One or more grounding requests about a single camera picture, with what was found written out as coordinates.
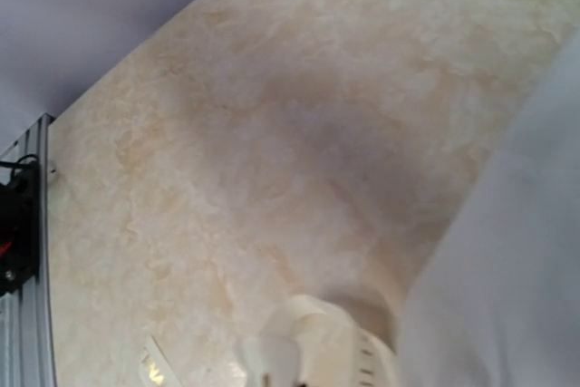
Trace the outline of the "cream ribbon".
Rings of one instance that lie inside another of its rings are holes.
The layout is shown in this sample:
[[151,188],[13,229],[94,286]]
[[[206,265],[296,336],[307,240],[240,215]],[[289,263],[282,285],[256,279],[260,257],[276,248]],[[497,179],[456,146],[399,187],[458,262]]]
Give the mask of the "cream ribbon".
[[383,295],[292,295],[222,360],[229,386],[397,386],[394,317]]

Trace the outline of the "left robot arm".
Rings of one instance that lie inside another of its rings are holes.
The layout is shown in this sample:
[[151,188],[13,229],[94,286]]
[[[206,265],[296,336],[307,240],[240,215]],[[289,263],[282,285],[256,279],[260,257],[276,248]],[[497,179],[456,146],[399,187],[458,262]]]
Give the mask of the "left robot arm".
[[1,185],[1,295],[7,295],[39,269],[41,165],[27,154],[1,167],[10,171]]

